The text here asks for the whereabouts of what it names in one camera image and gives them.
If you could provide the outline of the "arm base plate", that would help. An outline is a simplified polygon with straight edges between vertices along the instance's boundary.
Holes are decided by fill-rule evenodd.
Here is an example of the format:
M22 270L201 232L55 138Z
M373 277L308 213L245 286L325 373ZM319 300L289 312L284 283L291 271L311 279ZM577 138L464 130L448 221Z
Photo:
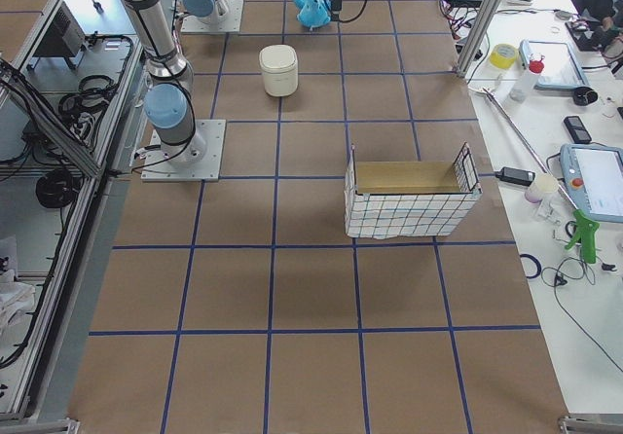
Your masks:
M239 33L244 0L183 0L184 34Z
M225 120L197 120L196 133L184 152L164 145L164 149L150 151L146 155L146 168L140 174L145 182L194 182L217 181L220 175L224 141Z

